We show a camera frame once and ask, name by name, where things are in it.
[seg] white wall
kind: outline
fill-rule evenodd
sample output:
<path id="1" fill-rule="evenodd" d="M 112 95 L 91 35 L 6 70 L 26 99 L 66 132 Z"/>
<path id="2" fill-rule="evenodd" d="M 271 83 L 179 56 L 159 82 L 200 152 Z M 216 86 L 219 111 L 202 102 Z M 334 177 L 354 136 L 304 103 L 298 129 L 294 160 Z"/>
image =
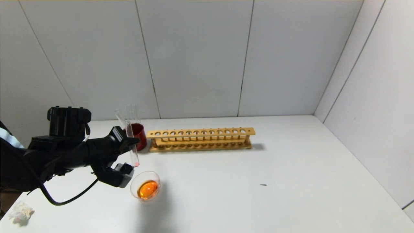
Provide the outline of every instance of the white wall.
<path id="1" fill-rule="evenodd" d="M 255 1 L 239 116 L 313 114 L 361 4 Z"/>
<path id="2" fill-rule="evenodd" d="M 90 109 L 93 119 L 114 119 L 124 103 L 137 103 L 143 118 L 312 114 L 361 3 L 256 1 L 253 9 L 253 0 L 137 0 L 139 20 L 134 1 L 22 1 L 14 16 L 21 24 L 5 21 L 2 30 L 25 25 L 30 50 L 46 59 L 42 72 L 52 71 L 60 87 L 48 83 L 17 101 L 8 84 L 11 66 L 4 66 L 3 103 L 58 105 L 51 104 L 56 95 L 44 100 L 53 88 L 75 107 Z M 23 36 L 6 33 L 3 44 Z M 3 53 L 2 63 L 13 54 Z M 35 63 L 27 64 L 21 72 L 33 72 Z"/>
<path id="3" fill-rule="evenodd" d="M 64 89 L 92 119 L 136 103 L 159 118 L 134 1 L 21 1 Z"/>
<path id="4" fill-rule="evenodd" d="M 386 1 L 325 125 L 402 207 L 414 199 L 414 1 Z"/>
<path id="5" fill-rule="evenodd" d="M 341 58 L 329 80 L 315 116 L 324 122 L 368 39 L 385 0 L 364 0 Z"/>
<path id="6" fill-rule="evenodd" d="M 137 0 L 161 118 L 235 117 L 252 0 Z"/>
<path id="7" fill-rule="evenodd" d="M 47 135 L 47 110 L 72 106 L 18 1 L 0 1 L 0 119 L 24 146 Z"/>

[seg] black cable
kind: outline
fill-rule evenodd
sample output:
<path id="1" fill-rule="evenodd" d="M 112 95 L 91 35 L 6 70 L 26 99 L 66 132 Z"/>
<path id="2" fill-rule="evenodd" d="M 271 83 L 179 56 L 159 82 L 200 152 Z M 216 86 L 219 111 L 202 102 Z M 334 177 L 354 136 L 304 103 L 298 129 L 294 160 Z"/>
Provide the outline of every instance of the black cable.
<path id="1" fill-rule="evenodd" d="M 92 186 L 94 186 L 97 182 L 98 182 L 98 179 L 96 179 L 95 181 L 93 181 L 92 182 L 92 184 L 90 185 L 90 186 L 88 186 L 85 190 L 83 190 L 81 193 L 79 193 L 78 195 L 76 195 L 75 197 L 73 197 L 73 198 L 71 198 L 71 199 L 69 199 L 69 200 L 67 200 L 67 201 L 64 201 L 64 202 L 57 202 L 57 201 L 55 201 L 51 196 L 50 196 L 50 194 L 49 194 L 49 192 L 47 191 L 47 189 L 46 189 L 46 187 L 43 185 L 43 183 L 42 183 L 42 181 L 40 180 L 40 178 L 37 176 L 37 174 L 36 174 L 36 172 L 35 171 L 33 171 L 33 168 L 31 167 L 31 165 L 27 162 L 27 160 L 25 160 L 24 159 L 24 157 L 22 156 L 22 155 L 18 155 L 17 156 L 20 160 L 21 160 L 21 162 L 23 163 L 23 165 L 26 167 L 26 169 L 35 177 L 35 179 L 36 179 L 36 181 L 38 182 L 38 184 L 39 184 L 39 188 L 40 188 L 40 190 L 42 191 L 42 193 L 45 195 L 45 197 L 46 197 L 46 199 L 50 202 L 50 203 L 52 203 L 52 204 L 54 204 L 55 206 L 62 206 L 62 205 L 65 205 L 65 204 L 67 204 L 67 203 L 70 203 L 70 202 L 72 202 L 72 201 L 74 201 L 74 200 L 76 200 L 76 199 L 78 199 L 80 196 L 82 196 L 85 192 L 87 192 L 89 189 L 91 189 L 92 188 Z"/>
<path id="2" fill-rule="evenodd" d="M 91 128 L 89 128 L 88 123 L 85 123 L 85 131 L 86 131 L 86 135 L 90 135 L 91 134 Z"/>

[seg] white table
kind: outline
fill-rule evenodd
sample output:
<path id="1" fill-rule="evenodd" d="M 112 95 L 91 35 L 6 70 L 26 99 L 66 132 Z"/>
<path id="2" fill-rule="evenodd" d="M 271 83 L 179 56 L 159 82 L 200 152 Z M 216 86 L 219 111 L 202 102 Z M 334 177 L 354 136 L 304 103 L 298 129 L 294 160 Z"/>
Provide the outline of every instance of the white table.
<path id="1" fill-rule="evenodd" d="M 129 191 L 97 183 L 65 206 L 40 190 L 24 201 L 35 213 L 27 226 L 7 218 L 1 232 L 317 232 L 413 233 L 414 223 L 343 144 L 314 116 L 143 120 L 145 129 L 254 127 L 252 150 L 143 153 L 142 171 L 163 182 L 159 199 L 141 204 Z M 117 121 L 93 121 L 103 137 Z M 129 153 L 118 163 L 129 162 Z M 46 183 L 67 200 L 95 176 L 80 168 Z"/>

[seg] test tube rack hole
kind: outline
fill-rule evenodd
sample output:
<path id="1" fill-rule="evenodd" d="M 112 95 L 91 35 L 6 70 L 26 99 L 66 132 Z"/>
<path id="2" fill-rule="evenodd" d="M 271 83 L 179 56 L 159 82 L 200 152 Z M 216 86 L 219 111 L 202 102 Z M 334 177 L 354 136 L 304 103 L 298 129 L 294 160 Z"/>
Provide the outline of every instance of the test tube rack hole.
<path id="1" fill-rule="evenodd" d="M 152 130 L 150 152 L 251 149 L 253 128 Z"/>

